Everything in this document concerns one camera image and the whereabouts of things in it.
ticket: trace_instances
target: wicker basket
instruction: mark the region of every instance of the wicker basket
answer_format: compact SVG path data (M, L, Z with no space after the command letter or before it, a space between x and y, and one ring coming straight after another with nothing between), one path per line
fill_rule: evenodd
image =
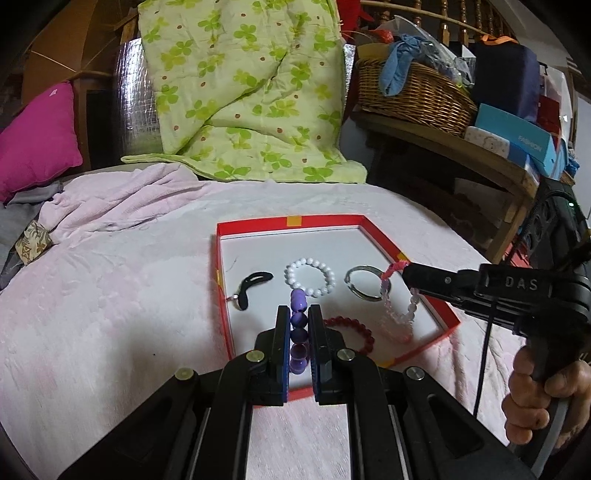
M385 97L378 79L383 60L359 60L359 104L381 115L438 128L462 137L476 113L476 105L451 80L425 65L411 63L402 91Z

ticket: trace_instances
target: purple beaded bracelet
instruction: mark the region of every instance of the purple beaded bracelet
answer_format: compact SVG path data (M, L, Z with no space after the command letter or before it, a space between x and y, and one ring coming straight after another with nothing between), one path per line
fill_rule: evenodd
M304 373L308 365L308 317L304 313L308 308L306 292L300 288L291 291L291 325L293 330L290 339L293 343L290 349L290 371L295 375Z

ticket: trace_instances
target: hand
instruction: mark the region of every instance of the hand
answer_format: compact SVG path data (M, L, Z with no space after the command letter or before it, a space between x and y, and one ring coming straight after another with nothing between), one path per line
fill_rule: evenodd
M529 348L523 347L515 356L513 369L509 378L511 394L502 403L509 441L525 445L532 438L532 430L548 425L550 415L546 409L551 397L573 397L556 448L561 448L583 430L591 409L591 367L588 364L574 362L542 385L532 380L532 353Z

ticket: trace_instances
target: screw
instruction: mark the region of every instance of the screw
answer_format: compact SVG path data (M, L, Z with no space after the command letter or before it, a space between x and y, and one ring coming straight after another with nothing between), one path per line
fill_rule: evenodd
M350 362L353 358L355 358L355 352L349 348L342 348L336 352L336 356L345 362Z
M424 370L419 367L410 367L409 369L407 369L406 375L411 380L417 380L417 381L425 378Z
M182 367L176 371L174 376L177 378L177 380L189 380L194 374L195 372L192 368Z
M249 362L252 362L254 364L257 364L258 362L262 362L262 360L265 358L265 354L263 352L261 352L260 350L251 350L250 352L248 352L246 354L246 359Z

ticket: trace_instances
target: pink pillow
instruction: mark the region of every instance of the pink pillow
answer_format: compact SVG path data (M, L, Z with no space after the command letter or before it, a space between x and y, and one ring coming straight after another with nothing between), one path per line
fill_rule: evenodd
M58 83L0 133L0 202L82 164L74 132L74 92Z

